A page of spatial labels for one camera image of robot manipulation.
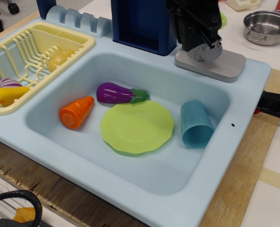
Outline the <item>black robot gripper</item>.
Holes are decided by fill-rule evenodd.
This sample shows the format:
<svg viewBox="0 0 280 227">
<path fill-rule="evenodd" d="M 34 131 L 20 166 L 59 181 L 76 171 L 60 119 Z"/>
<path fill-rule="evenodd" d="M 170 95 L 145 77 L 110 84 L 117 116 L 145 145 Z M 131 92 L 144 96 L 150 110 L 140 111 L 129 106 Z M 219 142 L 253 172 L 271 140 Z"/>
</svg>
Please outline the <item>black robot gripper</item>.
<svg viewBox="0 0 280 227">
<path fill-rule="evenodd" d="M 211 49 L 221 46 L 218 30 L 222 20 L 217 0 L 168 0 L 166 8 L 183 50 L 188 52 L 202 44 Z"/>
</svg>

